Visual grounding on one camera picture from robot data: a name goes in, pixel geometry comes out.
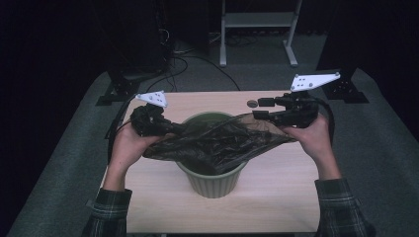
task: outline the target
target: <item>dark plastic bag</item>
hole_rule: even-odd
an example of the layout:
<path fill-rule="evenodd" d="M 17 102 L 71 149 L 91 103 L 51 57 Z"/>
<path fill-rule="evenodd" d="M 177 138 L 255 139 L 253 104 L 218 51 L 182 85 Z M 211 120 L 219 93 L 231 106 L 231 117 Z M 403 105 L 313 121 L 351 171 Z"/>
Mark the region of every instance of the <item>dark plastic bag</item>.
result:
<path fill-rule="evenodd" d="M 182 162 L 202 175 L 219 175 L 283 143 L 294 141 L 269 121 L 254 119 L 253 114 L 224 117 L 218 121 L 192 119 L 185 125 L 181 135 L 167 135 L 150 146 L 143 156 Z"/>

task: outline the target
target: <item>dark background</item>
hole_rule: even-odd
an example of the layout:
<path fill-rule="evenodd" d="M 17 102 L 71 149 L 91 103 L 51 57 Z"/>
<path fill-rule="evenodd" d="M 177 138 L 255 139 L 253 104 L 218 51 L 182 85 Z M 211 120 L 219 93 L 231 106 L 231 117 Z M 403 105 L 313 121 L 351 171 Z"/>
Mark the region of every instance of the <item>dark background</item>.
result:
<path fill-rule="evenodd" d="M 127 40 L 132 36 L 127 34 L 132 26 L 142 26 L 143 22 L 128 25 L 126 21 L 129 16 L 137 19 L 137 12 L 124 14 L 127 19 L 120 19 L 115 11 L 121 1 L 102 2 L 108 5 L 98 6 L 97 1 L 0 3 L 0 95 L 4 127 L 0 143 L 3 201 L 0 235 L 7 233 L 96 77 L 116 64 L 161 66 L 161 57 L 144 60 L 150 58 L 147 53 L 159 51 L 157 54 L 161 55 L 164 48 L 156 46 L 160 35 L 140 28 L 151 36 L 142 40 L 150 40 L 152 47 L 131 44 Z M 152 1 L 127 2 L 146 9 Z M 273 5 L 280 10 L 290 7 L 268 0 L 263 4 L 262 1 L 227 2 L 230 10 L 238 12 L 264 11 L 273 9 Z M 328 34 L 318 68 L 348 71 L 363 68 L 377 81 L 384 96 L 418 138 L 419 113 L 415 110 L 419 102 L 416 93 L 419 28 L 411 2 L 305 1 L 297 32 Z M 203 11 L 194 15 L 197 32 L 219 31 L 220 1 L 190 0 L 183 4 L 189 6 L 189 11 Z M 180 26 L 187 14 L 181 14 L 170 3 L 164 6 L 169 8 L 164 16 L 169 19 L 162 18 L 166 21 L 156 24 L 168 24 L 175 30 L 174 36 L 186 39 L 188 34 L 183 36 Z M 190 40 L 206 47 L 201 39 Z"/>

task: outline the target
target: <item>wooden table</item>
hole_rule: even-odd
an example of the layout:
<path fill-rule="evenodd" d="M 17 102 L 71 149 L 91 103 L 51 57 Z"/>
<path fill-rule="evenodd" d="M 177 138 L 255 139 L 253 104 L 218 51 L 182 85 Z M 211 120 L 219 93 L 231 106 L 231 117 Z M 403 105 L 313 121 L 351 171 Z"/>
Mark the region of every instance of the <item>wooden table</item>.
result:
<path fill-rule="evenodd" d="M 202 112 L 250 113 L 246 103 L 281 91 L 166 93 L 164 117 L 182 122 Z M 126 112 L 144 102 L 134 99 Z M 269 108 L 283 110 L 282 107 Z M 128 171 L 133 190 L 128 233 L 315 232 L 319 219 L 317 170 L 298 142 L 252 159 L 226 197 L 198 195 L 175 162 L 141 158 Z"/>

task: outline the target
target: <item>metal rack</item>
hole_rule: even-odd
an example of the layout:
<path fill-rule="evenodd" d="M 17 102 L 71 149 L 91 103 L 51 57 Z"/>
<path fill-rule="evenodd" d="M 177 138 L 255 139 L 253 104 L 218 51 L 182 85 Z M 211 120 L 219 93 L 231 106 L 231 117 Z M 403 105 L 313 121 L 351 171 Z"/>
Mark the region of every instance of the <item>metal rack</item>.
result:
<path fill-rule="evenodd" d="M 221 46 L 219 49 L 219 65 L 227 65 L 225 48 L 225 29 L 227 28 L 258 28 L 258 27 L 290 27 L 288 39 L 283 40 L 284 48 L 290 60 L 291 67 L 297 67 L 295 55 L 291 43 L 295 32 L 296 22 L 298 21 L 299 10 L 302 0 L 296 3 L 293 12 L 275 12 L 275 13 L 226 13 L 225 0 L 222 0 L 221 16 Z"/>

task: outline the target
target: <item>green plant pot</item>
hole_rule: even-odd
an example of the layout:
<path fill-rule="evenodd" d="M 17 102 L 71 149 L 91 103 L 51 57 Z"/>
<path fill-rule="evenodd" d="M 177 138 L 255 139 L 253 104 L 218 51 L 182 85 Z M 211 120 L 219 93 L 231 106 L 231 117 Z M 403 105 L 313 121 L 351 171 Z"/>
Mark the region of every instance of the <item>green plant pot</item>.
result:
<path fill-rule="evenodd" d="M 220 121 L 231 118 L 231 115 L 221 112 L 207 112 L 188 118 L 185 122 L 191 121 Z M 205 198 L 222 198 L 227 196 L 235 188 L 241 170 L 247 162 L 243 162 L 234 169 L 221 175 L 203 175 L 193 171 L 188 165 L 176 162 L 179 168 L 185 172 L 192 188 Z"/>

